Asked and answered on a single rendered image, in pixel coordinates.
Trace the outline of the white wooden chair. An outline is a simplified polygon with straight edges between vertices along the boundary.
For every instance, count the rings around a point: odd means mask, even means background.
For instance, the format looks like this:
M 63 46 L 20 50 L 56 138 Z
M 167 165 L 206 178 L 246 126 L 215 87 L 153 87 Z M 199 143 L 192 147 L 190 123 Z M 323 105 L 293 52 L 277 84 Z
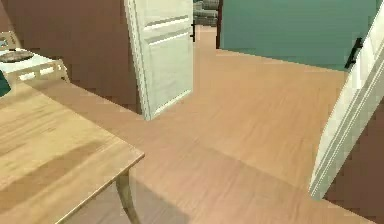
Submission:
M 24 49 L 13 31 L 0 32 L 0 56 L 10 51 L 29 51 Z M 16 62 L 0 62 L 0 70 L 10 82 L 24 82 L 31 79 L 63 79 L 69 82 L 67 68 L 61 59 L 51 59 L 34 53 L 31 59 Z

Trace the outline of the grey round cushion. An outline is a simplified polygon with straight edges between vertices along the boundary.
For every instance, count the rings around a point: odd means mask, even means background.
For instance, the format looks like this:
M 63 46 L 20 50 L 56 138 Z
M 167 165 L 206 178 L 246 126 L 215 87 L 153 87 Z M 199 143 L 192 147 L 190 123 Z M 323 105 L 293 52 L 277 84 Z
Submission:
M 34 56 L 32 52 L 29 51 L 10 51 L 0 56 L 0 62 L 3 63 L 16 63 L 31 59 Z

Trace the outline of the grey sofa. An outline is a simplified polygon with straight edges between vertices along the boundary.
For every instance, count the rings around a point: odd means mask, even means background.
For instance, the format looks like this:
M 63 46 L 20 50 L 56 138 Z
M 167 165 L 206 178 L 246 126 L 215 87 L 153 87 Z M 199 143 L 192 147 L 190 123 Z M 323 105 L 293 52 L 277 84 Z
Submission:
M 194 0 L 194 22 L 203 26 L 217 26 L 219 0 Z

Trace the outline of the light wooden table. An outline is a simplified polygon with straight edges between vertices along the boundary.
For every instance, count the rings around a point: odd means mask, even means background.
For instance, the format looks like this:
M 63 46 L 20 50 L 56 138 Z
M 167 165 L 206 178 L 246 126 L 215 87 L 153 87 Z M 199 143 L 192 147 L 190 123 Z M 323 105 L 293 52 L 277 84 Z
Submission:
M 130 168 L 144 153 L 19 83 L 0 98 L 0 224 L 63 224 L 115 184 L 131 224 Z

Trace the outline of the dark green object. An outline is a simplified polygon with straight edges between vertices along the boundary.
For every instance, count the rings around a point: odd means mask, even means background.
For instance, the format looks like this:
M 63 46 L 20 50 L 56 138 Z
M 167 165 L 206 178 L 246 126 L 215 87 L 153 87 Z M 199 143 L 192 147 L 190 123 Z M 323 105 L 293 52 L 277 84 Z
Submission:
M 11 87 L 6 80 L 4 73 L 0 70 L 0 97 L 5 96 L 11 91 Z

